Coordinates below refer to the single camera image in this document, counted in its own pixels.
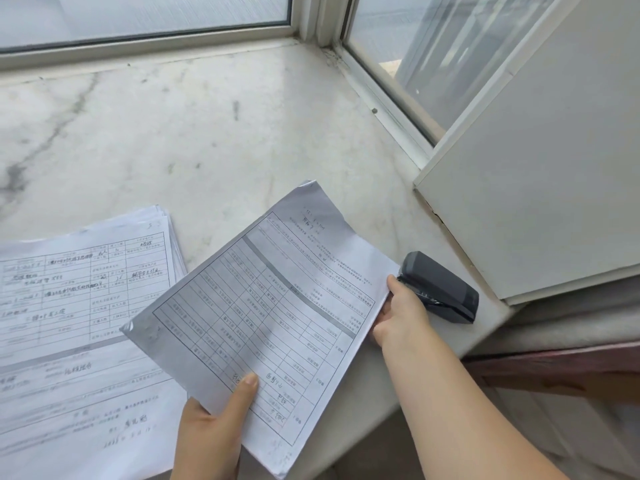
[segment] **white marble surface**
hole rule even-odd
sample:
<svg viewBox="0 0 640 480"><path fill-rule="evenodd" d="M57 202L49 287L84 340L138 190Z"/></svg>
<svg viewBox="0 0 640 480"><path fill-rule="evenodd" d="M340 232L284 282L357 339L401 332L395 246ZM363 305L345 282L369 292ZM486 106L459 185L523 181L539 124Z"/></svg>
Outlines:
<svg viewBox="0 0 640 480"><path fill-rule="evenodd" d="M389 257L421 250L481 291L475 325L433 320L457 354L509 316L412 192L418 169L320 49L286 43L47 74L0 87L0 241L158 203L192 269L293 186L317 179ZM396 407L381 354L366 344L288 478L319 473ZM243 476L268 477L250 461Z"/></svg>

